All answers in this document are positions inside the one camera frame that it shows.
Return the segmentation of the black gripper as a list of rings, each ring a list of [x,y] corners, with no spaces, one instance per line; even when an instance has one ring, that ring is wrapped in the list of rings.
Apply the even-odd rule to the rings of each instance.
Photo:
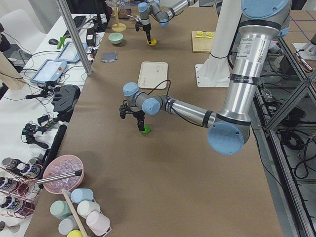
[[[137,126],[139,131],[145,131],[145,124],[144,124],[144,119],[145,119],[145,113],[140,110],[136,112],[132,112],[132,115],[137,119]]]
[[[147,43],[151,44],[151,24],[143,24],[143,30],[146,32],[146,37],[147,37]]]

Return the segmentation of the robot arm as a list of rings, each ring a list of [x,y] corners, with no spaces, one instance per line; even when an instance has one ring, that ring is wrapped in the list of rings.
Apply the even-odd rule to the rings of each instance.
[[[143,132],[145,115],[164,110],[207,128],[208,142],[216,152],[224,155],[239,152],[250,135],[248,112],[270,43],[288,33],[291,4],[289,0],[222,2],[209,58],[196,65],[199,87],[228,89],[220,111],[206,110],[169,95],[152,96],[129,82],[122,89],[125,100],[119,109],[120,117],[132,114]]]
[[[156,39],[151,38],[150,30],[151,22],[150,15],[162,26],[166,27],[169,21],[175,16],[179,15],[185,8],[194,5],[196,0],[180,0],[172,7],[163,11],[159,0],[152,0],[150,2],[141,2],[138,4],[139,15],[136,16],[135,29],[138,32],[142,30],[146,33],[147,44],[154,46],[157,43]]]

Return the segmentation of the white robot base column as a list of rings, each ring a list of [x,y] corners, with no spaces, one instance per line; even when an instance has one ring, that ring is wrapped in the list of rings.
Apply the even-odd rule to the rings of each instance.
[[[228,55],[241,18],[241,0],[222,1],[209,58],[196,64],[198,87],[227,87],[230,83]]]

